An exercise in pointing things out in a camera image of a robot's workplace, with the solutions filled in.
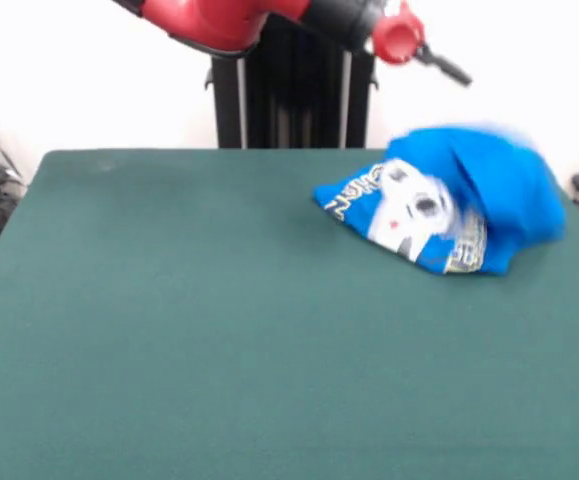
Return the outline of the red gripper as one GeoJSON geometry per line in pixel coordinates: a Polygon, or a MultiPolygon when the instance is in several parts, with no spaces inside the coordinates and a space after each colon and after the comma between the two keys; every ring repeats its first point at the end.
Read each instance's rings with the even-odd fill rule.
{"type": "Polygon", "coordinates": [[[398,12],[378,19],[371,34],[373,53],[391,65],[404,65],[414,57],[425,66],[437,68],[463,87],[472,84],[472,77],[446,57],[435,54],[425,41],[422,21],[412,12],[407,1],[398,3],[398,12]]]}

